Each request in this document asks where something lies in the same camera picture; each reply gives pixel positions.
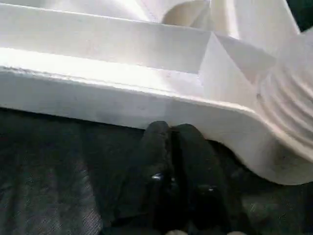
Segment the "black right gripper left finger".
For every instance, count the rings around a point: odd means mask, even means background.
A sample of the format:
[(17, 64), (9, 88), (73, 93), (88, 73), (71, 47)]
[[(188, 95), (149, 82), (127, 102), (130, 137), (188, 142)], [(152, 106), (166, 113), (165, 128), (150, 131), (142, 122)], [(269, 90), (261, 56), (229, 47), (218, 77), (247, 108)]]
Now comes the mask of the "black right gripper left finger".
[(165, 235), (172, 228), (168, 209), (171, 187), (170, 127), (149, 124), (123, 176), (107, 235)]

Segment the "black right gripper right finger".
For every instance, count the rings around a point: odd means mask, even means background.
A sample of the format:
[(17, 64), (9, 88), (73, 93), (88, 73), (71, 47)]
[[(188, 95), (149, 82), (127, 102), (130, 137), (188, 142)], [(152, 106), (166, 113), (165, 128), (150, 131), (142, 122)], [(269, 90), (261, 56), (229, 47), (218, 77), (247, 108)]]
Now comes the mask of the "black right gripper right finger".
[(191, 222), (189, 230), (230, 232), (234, 228), (233, 198), (216, 151), (190, 124), (173, 127), (171, 137), (176, 178)]

